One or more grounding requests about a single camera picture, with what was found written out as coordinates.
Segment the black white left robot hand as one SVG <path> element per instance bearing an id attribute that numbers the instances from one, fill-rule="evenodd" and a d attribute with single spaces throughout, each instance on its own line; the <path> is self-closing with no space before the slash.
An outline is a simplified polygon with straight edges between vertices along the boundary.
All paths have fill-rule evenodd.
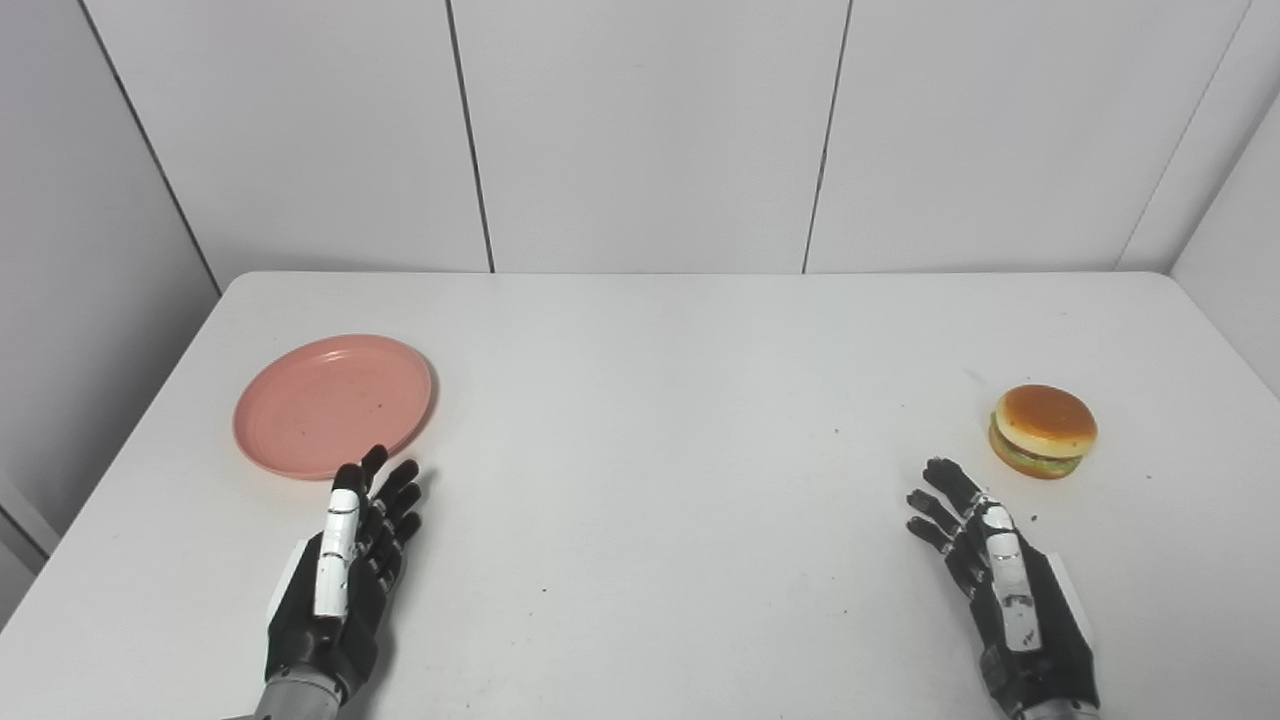
<path id="1" fill-rule="evenodd" d="M 334 717 L 372 678 L 406 548 L 422 525 L 416 461 L 374 484 L 389 457 L 375 445 L 334 477 L 324 528 L 302 546 L 268 624 L 260 717 Z"/>

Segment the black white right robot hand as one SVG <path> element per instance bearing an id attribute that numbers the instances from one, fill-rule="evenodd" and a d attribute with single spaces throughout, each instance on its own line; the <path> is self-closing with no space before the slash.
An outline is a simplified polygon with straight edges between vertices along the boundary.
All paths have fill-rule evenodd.
<path id="1" fill-rule="evenodd" d="M 968 601 L 992 701 L 1010 719 L 1098 719 L 1094 655 L 1050 556 L 955 461 L 932 457 L 922 478 L 906 528 Z"/>

